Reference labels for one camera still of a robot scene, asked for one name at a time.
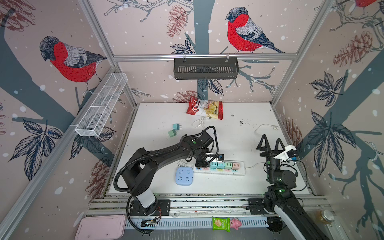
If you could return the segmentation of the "teal charger plug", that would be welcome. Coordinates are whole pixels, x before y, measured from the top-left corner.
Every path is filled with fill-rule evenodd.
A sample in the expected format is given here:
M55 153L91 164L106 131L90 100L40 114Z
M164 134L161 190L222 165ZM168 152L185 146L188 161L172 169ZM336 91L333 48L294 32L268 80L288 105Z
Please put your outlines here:
M217 169L224 169L225 163L224 162L217 162Z

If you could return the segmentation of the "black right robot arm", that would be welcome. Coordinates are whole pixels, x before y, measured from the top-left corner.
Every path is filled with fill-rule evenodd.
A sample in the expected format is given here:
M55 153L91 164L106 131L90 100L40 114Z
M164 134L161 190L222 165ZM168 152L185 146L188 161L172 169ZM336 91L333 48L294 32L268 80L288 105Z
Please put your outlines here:
M282 140L277 139L272 149L264 134L257 150L266 159L267 182L270 183L264 194L265 211L279 215L297 240L327 240L327 235L310 218L294 194L298 175L281 169L283 161L297 160L296 147L284 146Z

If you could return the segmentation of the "long white pastel power strip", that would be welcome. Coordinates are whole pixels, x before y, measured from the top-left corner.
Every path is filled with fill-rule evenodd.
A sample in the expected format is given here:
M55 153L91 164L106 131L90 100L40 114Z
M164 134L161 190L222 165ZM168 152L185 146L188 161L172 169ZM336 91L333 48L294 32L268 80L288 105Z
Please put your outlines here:
M243 162L238 161L223 161L230 162L230 163L240 163L241 168L237 171L234 170L226 170L226 169L211 169L210 163L206 167L199 167L194 166L194 173L199 174L214 174L214 175L231 175L231 176L244 176L246 174L245 165Z

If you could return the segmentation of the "green charger plug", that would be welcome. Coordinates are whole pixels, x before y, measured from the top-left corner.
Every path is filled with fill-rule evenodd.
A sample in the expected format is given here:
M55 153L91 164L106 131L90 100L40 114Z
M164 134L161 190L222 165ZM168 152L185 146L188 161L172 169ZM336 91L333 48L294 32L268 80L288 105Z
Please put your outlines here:
M226 170L231 170L232 168L233 168L233 163L225 162L225 169Z
M170 138L173 138L177 135L177 131L176 130L170 130L170 131L168 131L168 135Z

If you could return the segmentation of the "pink charger plug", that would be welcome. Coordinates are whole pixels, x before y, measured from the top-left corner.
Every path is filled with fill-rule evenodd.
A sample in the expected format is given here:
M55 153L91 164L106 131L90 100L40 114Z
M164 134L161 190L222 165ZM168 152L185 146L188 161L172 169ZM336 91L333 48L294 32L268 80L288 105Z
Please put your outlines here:
M240 163L232 163L232 170L237 171L241 168Z

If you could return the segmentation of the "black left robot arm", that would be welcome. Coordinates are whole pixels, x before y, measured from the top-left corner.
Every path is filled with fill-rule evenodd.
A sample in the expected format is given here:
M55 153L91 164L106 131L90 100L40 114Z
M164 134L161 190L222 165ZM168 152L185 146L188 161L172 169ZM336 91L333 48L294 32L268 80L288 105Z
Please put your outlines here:
M149 216L158 208L158 200L150 189L156 172L178 160L195 159L198 167L209 167L219 157L217 131L209 126L198 134L184 135L170 147L155 151L140 148L117 171L113 186L118 192L127 192L138 201Z

